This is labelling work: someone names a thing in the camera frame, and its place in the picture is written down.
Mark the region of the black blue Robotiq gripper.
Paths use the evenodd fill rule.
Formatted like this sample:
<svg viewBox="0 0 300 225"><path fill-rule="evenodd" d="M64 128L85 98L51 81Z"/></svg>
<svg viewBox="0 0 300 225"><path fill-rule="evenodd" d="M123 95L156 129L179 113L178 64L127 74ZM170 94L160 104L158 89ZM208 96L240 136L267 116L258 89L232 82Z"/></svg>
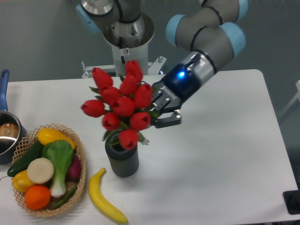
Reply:
<svg viewBox="0 0 300 225"><path fill-rule="evenodd" d="M196 92L196 76L185 64L176 65L161 80L152 85L141 82L143 94L153 94L152 102L157 112L172 112L169 117L154 119L155 128L166 128L181 124L180 108Z"/></svg>

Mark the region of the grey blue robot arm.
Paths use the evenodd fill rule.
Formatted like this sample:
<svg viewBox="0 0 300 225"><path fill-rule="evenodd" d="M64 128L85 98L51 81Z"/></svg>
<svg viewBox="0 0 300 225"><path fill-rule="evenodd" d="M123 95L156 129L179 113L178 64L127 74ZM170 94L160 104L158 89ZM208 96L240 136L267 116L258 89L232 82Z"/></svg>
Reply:
<svg viewBox="0 0 300 225"><path fill-rule="evenodd" d="M151 108L158 114L170 113L151 121L157 128L180 124L182 104L245 47L246 37L236 22L248 10L246 0L203 0L201 6L192 16L173 16L166 26L167 40L188 51L188 56L154 83ZM154 24L138 0L82 0L76 12L90 32L103 33L117 75L125 74L130 60L137 60L148 74Z"/></svg>

